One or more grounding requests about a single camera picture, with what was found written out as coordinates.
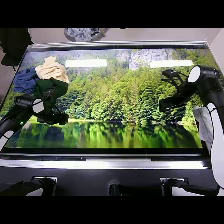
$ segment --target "water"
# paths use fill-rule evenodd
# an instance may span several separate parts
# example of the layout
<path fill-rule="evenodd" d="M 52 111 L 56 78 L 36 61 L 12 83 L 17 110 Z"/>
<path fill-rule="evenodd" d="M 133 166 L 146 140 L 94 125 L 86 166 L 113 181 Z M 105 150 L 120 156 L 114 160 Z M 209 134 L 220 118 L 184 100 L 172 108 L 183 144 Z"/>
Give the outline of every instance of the water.
<path fill-rule="evenodd" d="M 28 122 L 7 147 L 23 148 L 198 148 L 196 131 L 183 126 L 75 122 L 49 126 Z"/>

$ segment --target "landscape image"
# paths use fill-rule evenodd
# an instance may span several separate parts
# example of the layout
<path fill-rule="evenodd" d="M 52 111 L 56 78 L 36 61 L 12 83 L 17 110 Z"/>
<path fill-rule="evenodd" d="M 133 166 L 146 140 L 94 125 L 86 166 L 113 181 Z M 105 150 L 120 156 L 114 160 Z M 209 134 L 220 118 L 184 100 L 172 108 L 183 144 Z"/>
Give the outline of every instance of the landscape image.
<path fill-rule="evenodd" d="M 176 89 L 162 81 L 162 71 L 175 69 L 189 75 L 194 65 L 218 69 L 208 49 L 108 49 L 28 52 L 20 71 L 56 56 L 66 60 L 106 59 L 106 67 L 66 68 L 70 83 L 57 99 L 69 115 L 66 125 L 38 123 L 32 117 L 6 147 L 12 148 L 200 148 L 193 108 L 202 106 L 194 95 L 186 104 L 166 113 L 159 100 Z M 151 68 L 160 60 L 192 60 L 192 66 Z M 3 117 L 21 95 L 13 85 L 0 111 Z"/>

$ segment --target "large display screen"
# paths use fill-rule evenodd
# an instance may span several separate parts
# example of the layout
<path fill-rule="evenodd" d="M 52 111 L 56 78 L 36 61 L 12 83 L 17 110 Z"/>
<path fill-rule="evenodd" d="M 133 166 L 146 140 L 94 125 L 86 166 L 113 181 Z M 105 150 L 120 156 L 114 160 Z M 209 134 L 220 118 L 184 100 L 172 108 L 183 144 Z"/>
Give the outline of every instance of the large display screen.
<path fill-rule="evenodd" d="M 199 97 L 166 113 L 158 102 L 176 92 L 162 80 L 162 71 L 188 76 L 194 65 L 218 68 L 208 49 L 28 51 L 19 71 L 42 65 L 49 56 L 56 56 L 69 77 L 68 91 L 56 103 L 69 121 L 48 125 L 31 117 L 7 148 L 120 148 L 125 153 L 127 148 L 202 147 L 193 115 L 202 105 Z M 11 86 L 1 117 L 21 94 Z"/>

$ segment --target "dark blue fabric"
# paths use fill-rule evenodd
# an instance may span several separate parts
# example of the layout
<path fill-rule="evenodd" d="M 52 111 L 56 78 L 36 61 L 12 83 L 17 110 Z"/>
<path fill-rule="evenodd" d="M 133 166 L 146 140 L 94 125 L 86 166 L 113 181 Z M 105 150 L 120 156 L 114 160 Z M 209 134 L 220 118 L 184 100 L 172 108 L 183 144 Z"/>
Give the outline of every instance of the dark blue fabric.
<path fill-rule="evenodd" d="M 39 80 L 39 78 L 34 67 L 18 72 L 13 81 L 14 91 L 32 93 L 36 88 L 37 80 Z"/>

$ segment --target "beige cloth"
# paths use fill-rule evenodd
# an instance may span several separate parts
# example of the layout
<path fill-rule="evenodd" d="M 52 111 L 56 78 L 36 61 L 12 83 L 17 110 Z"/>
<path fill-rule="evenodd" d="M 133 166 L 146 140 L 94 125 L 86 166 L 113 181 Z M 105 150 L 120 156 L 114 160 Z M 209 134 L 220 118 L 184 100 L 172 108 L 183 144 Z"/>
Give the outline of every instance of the beige cloth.
<path fill-rule="evenodd" d="M 39 65 L 35 68 L 36 73 L 40 79 L 54 78 L 62 82 L 69 83 L 68 76 L 66 75 L 66 69 L 63 65 L 56 62 L 56 57 L 48 57 L 44 59 L 43 65 Z"/>

